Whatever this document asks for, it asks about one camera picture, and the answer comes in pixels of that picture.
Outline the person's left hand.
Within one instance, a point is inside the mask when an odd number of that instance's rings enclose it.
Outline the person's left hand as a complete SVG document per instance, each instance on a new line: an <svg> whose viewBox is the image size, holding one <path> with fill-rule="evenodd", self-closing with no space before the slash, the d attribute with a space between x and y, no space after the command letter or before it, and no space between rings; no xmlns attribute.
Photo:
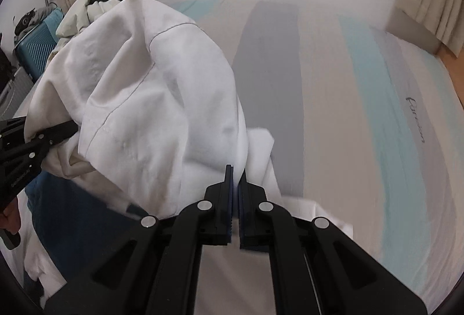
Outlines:
<svg viewBox="0 0 464 315"><path fill-rule="evenodd" d="M7 230L12 235L16 235L21 229L21 214L19 211L18 198L15 197L1 212L0 227L3 230Z"/></svg>

